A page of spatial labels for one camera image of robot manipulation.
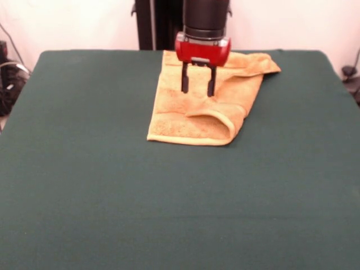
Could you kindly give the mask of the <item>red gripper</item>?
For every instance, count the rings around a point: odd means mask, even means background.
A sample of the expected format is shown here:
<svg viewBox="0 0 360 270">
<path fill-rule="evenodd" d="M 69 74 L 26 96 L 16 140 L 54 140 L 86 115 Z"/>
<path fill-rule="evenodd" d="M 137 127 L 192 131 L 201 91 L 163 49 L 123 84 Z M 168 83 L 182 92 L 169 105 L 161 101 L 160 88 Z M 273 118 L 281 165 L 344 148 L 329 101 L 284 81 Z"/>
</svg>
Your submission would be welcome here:
<svg viewBox="0 0 360 270">
<path fill-rule="evenodd" d="M 211 77 L 208 82 L 207 96 L 213 97 L 217 67 L 224 66 L 231 50 L 231 39 L 224 37 L 220 40 L 192 39 L 184 32 L 178 32 L 175 38 L 175 52 L 182 61 L 181 92 L 188 92 L 189 78 L 187 75 L 188 63 L 210 65 Z"/>
</svg>

